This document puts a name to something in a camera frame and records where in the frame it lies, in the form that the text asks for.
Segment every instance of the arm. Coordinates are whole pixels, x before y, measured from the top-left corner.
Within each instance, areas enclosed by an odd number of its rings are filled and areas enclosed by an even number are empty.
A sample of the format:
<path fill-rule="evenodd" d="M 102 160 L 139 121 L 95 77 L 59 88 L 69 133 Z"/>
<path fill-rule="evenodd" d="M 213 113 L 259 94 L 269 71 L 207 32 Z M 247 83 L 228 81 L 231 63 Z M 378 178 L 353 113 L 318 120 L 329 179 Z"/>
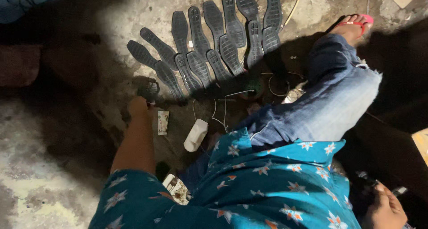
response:
<path fill-rule="evenodd" d="M 135 97 L 129 104 L 131 122 L 125 131 L 110 172 L 117 169 L 136 169 L 155 173 L 152 111 L 147 108 L 146 100 Z"/>

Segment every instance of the hand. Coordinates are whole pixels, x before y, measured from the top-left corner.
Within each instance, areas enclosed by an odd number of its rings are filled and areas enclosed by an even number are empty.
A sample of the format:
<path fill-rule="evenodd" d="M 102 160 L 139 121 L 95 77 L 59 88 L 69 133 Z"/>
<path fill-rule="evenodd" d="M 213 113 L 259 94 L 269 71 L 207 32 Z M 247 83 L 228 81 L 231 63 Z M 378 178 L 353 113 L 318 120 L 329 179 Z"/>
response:
<path fill-rule="evenodd" d="M 136 96 L 129 103 L 128 111 L 132 118 L 149 114 L 146 99 Z"/>
<path fill-rule="evenodd" d="M 364 228 L 401 229 L 407 222 L 407 216 L 399 200 L 382 183 L 375 189 L 375 203 L 368 208 Z"/>

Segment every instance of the white container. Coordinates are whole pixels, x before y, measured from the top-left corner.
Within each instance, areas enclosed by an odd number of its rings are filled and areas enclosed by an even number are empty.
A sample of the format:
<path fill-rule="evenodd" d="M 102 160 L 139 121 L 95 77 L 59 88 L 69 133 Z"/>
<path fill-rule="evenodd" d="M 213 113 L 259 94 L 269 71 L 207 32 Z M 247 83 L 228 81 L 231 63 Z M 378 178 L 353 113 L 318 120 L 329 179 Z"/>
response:
<path fill-rule="evenodd" d="M 208 123 L 200 118 L 197 119 L 184 142 L 186 150 L 189 152 L 198 150 L 207 133 Z"/>

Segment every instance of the faded denim jeans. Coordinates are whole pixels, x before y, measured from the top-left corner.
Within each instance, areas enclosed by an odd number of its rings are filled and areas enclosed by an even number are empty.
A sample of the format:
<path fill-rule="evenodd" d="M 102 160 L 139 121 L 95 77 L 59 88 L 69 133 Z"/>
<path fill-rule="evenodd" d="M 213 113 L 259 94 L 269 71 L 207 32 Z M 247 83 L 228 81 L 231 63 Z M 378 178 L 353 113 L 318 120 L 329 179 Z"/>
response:
<path fill-rule="evenodd" d="M 327 34 L 308 57 L 306 93 L 293 103 L 267 105 L 243 120 L 253 148 L 277 148 L 296 139 L 338 141 L 364 114 L 377 95 L 382 75 L 362 64 L 344 37 Z M 207 168 L 204 154 L 180 175 L 192 191 Z"/>

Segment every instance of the rubber sole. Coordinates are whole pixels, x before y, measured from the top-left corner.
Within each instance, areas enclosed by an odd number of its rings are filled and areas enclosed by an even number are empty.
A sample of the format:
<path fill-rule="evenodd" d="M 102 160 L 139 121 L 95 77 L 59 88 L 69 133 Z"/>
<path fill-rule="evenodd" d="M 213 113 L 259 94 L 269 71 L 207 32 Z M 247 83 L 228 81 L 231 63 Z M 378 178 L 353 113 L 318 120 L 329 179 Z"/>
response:
<path fill-rule="evenodd" d="M 179 68 L 179 72 L 181 77 L 183 78 L 183 82 L 187 91 L 190 94 L 195 94 L 199 90 L 203 90 L 202 84 L 198 81 L 198 79 L 193 76 L 192 72 L 190 72 L 189 63 L 187 63 L 187 58 L 184 54 L 177 54 L 175 56 L 175 64 Z"/>
<path fill-rule="evenodd" d="M 236 0 L 236 6 L 248 21 L 257 20 L 259 9 L 255 0 Z"/>
<path fill-rule="evenodd" d="M 155 69 L 154 64 L 157 63 L 158 60 L 150 54 L 145 46 L 136 41 L 129 40 L 126 47 L 136 61 Z"/>
<path fill-rule="evenodd" d="M 234 76 L 245 72 L 238 60 L 238 50 L 227 34 L 220 37 L 220 54 Z"/>
<path fill-rule="evenodd" d="M 158 61 L 154 64 L 154 67 L 159 80 L 169 88 L 174 99 L 179 103 L 179 105 L 184 105 L 186 103 L 186 99 L 179 87 L 179 82 L 177 81 L 174 72 L 172 72 L 169 66 L 163 61 Z"/>
<path fill-rule="evenodd" d="M 211 49 L 207 37 L 202 31 L 201 13 L 198 7 L 190 7 L 187 11 L 192 34 L 193 47 L 197 53 L 206 61 L 206 54 Z"/>
<path fill-rule="evenodd" d="M 276 32 L 279 31 L 282 23 L 281 0 L 267 0 L 265 17 L 263 18 L 263 27 L 273 27 Z"/>
<path fill-rule="evenodd" d="M 187 35 L 189 27 L 183 11 L 176 11 L 173 13 L 173 21 L 171 23 L 171 33 L 173 34 L 175 46 L 178 53 L 187 54 Z"/>
<path fill-rule="evenodd" d="M 198 76 L 204 88 L 208 89 L 212 83 L 212 79 L 205 61 L 195 51 L 187 54 L 187 61 L 189 62 L 190 70 Z"/>
<path fill-rule="evenodd" d="M 274 27 L 263 29 L 263 51 L 265 54 L 275 51 L 281 46 L 280 37 Z"/>
<path fill-rule="evenodd" d="M 164 43 L 148 28 L 142 28 L 140 30 L 140 36 L 158 51 L 162 61 L 164 61 L 172 70 L 178 70 L 174 62 L 174 56 L 176 53 L 172 47 Z"/>
<path fill-rule="evenodd" d="M 226 33 L 234 41 L 237 48 L 244 47 L 247 43 L 247 36 L 242 23 L 236 16 L 235 0 L 221 0 L 223 4 L 224 23 Z"/>
<path fill-rule="evenodd" d="M 248 23 L 249 34 L 249 53 L 247 56 L 248 69 L 254 66 L 263 59 L 263 50 L 261 49 L 261 42 L 263 35 L 261 33 L 261 26 L 257 21 L 250 21 Z"/>
<path fill-rule="evenodd" d="M 215 50 L 209 50 L 207 52 L 207 59 L 220 84 L 230 81 L 231 78 L 233 78 L 232 74 L 223 67 L 220 55 Z"/>
<path fill-rule="evenodd" d="M 288 73 L 281 60 L 281 41 L 274 27 L 263 29 L 263 50 L 265 62 L 275 76 L 287 79 Z"/>
<path fill-rule="evenodd" d="M 224 34 L 223 15 L 212 0 L 204 2 L 202 7 L 204 8 L 205 23 L 211 29 L 211 33 L 213 34 L 214 49 L 220 52 L 219 40 Z"/>

